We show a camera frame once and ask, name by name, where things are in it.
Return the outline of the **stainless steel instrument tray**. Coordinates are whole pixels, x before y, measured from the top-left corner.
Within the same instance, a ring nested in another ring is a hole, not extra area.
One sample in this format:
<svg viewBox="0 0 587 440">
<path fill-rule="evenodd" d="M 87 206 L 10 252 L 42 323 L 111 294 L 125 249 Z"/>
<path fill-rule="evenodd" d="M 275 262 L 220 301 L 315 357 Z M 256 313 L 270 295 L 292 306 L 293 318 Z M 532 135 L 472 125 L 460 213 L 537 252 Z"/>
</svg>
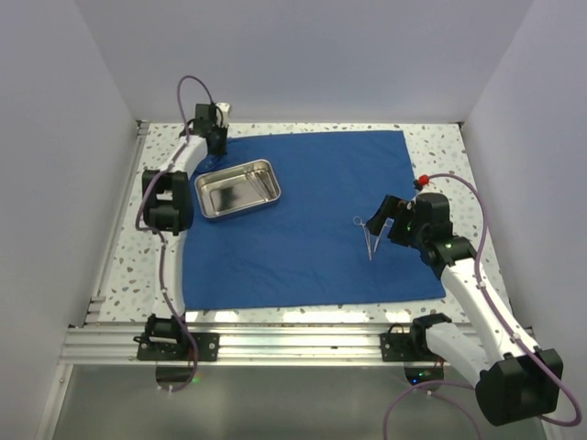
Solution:
<svg viewBox="0 0 587 440">
<path fill-rule="evenodd" d="M 247 181 L 248 171 L 258 171 L 271 190 L 271 199 L 264 201 Z M 197 201 L 203 217 L 219 221 L 269 207 L 280 201 L 282 189 L 271 163 L 265 159 L 212 171 L 194 181 Z"/>
</svg>

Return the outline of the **steel surgical forceps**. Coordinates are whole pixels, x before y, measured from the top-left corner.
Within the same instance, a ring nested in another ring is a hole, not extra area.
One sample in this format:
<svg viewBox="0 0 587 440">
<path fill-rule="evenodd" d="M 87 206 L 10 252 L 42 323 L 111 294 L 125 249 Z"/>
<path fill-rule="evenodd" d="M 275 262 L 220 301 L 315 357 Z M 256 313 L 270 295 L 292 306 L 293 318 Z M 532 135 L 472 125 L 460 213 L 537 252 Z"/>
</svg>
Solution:
<svg viewBox="0 0 587 440">
<path fill-rule="evenodd" d="M 359 226 L 362 229 L 366 248 L 367 248 L 368 259 L 369 259 L 369 261 L 372 261 L 371 233 L 369 232 L 365 222 L 359 216 L 353 217 L 353 225 Z"/>
</svg>

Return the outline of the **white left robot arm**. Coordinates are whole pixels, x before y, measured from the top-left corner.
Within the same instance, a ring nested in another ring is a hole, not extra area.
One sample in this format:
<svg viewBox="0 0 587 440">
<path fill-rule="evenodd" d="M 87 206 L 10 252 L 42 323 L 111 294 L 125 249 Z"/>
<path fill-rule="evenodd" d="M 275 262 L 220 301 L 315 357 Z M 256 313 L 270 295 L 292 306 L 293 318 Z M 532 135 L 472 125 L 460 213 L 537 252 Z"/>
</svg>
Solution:
<svg viewBox="0 0 587 440">
<path fill-rule="evenodd" d="M 179 318 L 185 312 L 182 293 L 183 246 L 194 220 L 191 177 L 227 153 L 231 105 L 198 104 L 184 125 L 177 147 L 157 169 L 142 173 L 142 199 L 135 226 L 161 241 L 157 251 L 157 290 L 152 314 Z"/>
</svg>

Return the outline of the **blue surgical cloth wrap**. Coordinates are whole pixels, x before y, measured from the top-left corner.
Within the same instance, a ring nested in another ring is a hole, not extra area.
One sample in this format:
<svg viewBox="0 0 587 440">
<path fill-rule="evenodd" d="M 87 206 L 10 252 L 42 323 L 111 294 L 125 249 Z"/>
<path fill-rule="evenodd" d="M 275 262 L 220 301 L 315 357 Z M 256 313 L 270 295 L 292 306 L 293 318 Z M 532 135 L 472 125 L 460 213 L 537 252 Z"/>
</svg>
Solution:
<svg viewBox="0 0 587 440">
<path fill-rule="evenodd" d="M 267 208 L 211 222 L 197 215 L 183 249 L 188 309 L 244 309 L 440 299 L 417 251 L 382 239 L 369 255 L 355 217 L 386 195 L 409 199 L 412 163 L 399 131 L 233 138 L 229 168 L 265 159 L 282 194 Z"/>
</svg>

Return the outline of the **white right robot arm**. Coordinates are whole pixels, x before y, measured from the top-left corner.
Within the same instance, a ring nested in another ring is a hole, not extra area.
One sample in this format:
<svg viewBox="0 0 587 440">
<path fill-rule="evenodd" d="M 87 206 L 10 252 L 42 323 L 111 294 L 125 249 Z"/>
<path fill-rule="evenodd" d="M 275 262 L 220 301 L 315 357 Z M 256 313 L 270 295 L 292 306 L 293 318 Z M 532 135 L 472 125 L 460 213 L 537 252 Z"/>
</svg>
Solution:
<svg viewBox="0 0 587 440">
<path fill-rule="evenodd" d="M 484 280 L 478 252 L 453 231 L 448 198 L 434 192 L 411 201 L 388 195 L 366 227 L 379 235 L 386 225 L 392 243 L 419 252 L 480 341 L 472 343 L 445 314 L 431 313 L 414 319 L 407 331 L 381 334 L 382 359 L 446 360 L 472 386 L 482 414 L 495 426 L 553 413 L 562 359 L 539 346 Z"/>
</svg>

